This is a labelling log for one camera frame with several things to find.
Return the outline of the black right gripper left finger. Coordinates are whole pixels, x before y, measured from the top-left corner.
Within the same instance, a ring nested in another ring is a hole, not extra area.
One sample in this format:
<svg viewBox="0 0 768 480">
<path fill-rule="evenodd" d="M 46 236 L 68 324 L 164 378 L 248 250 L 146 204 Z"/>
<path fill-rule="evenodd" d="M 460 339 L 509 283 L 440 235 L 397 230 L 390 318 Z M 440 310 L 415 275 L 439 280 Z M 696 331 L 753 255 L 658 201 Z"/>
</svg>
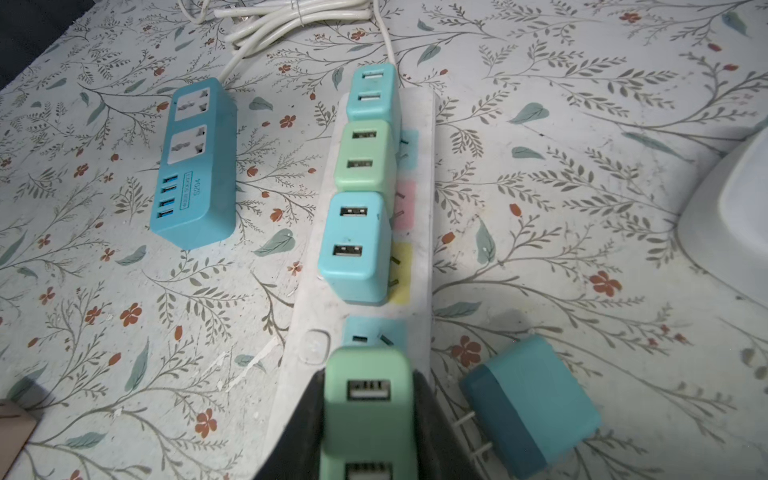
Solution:
<svg viewBox="0 0 768 480">
<path fill-rule="evenodd" d="M 276 446 L 254 480 L 319 478 L 324 382 L 325 370 L 312 376 Z"/>
</svg>

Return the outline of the blue power strip with USB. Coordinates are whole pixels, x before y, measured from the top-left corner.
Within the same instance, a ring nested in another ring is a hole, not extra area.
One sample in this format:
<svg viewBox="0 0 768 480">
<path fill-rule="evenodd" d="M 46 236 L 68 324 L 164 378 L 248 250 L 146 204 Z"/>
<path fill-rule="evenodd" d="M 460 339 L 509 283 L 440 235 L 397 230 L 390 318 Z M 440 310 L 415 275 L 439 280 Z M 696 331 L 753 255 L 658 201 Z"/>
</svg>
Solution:
<svg viewBox="0 0 768 480">
<path fill-rule="evenodd" d="M 236 227 L 237 107 L 209 78 L 170 103 L 150 231 L 183 250 L 227 239 Z"/>
</svg>

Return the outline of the teal cube adapter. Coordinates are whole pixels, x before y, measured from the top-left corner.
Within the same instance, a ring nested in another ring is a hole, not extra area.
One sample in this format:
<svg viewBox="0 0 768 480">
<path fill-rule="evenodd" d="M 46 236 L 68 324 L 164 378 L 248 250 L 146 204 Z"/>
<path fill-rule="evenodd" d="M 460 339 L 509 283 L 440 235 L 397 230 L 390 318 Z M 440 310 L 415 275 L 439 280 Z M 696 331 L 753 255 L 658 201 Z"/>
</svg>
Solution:
<svg viewBox="0 0 768 480">
<path fill-rule="evenodd" d="M 388 295 L 391 246 L 383 196 L 339 192 L 330 201 L 318 272 L 341 300 L 380 305 Z"/>
</svg>

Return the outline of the teal two-tone plug adapter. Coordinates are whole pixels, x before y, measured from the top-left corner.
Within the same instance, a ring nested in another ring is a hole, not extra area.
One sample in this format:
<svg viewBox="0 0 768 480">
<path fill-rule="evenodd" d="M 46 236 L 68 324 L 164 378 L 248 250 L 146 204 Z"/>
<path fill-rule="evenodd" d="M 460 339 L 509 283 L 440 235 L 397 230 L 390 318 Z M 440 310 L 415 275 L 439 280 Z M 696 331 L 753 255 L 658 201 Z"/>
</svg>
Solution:
<svg viewBox="0 0 768 480">
<path fill-rule="evenodd" d="M 539 335 L 471 370 L 460 389 L 497 457 L 517 479 L 556 463 L 601 425 L 586 391 Z"/>
</svg>

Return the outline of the pink cube adapter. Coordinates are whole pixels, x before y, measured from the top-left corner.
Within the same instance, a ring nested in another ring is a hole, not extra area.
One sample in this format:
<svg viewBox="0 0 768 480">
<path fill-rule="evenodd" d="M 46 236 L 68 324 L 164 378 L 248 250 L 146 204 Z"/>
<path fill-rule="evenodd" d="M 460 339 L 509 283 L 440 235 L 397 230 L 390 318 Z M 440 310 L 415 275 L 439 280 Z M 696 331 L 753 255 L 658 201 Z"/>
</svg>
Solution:
<svg viewBox="0 0 768 480">
<path fill-rule="evenodd" d="M 10 471 L 37 423 L 34 416 L 11 400 L 1 400 L 0 473 L 2 479 Z"/>
</svg>

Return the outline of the light green plug adapter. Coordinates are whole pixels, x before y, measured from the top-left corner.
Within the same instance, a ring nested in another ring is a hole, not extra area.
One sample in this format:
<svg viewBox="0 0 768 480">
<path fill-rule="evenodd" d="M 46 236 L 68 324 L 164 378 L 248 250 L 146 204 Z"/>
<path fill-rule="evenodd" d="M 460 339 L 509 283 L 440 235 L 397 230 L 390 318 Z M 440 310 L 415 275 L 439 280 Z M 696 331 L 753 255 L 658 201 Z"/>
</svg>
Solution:
<svg viewBox="0 0 768 480">
<path fill-rule="evenodd" d="M 392 347 L 342 347 L 325 368 L 321 479 L 416 479 L 414 378 Z"/>
</svg>

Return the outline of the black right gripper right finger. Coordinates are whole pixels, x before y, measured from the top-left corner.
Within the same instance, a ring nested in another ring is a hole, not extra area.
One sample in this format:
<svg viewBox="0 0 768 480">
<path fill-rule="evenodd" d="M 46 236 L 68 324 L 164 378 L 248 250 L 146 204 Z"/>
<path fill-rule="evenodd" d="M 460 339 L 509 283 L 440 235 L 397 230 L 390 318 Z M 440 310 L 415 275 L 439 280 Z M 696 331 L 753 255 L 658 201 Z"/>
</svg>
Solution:
<svg viewBox="0 0 768 480">
<path fill-rule="evenodd" d="M 424 375 L 415 370 L 414 415 L 419 479 L 479 479 Z"/>
</svg>

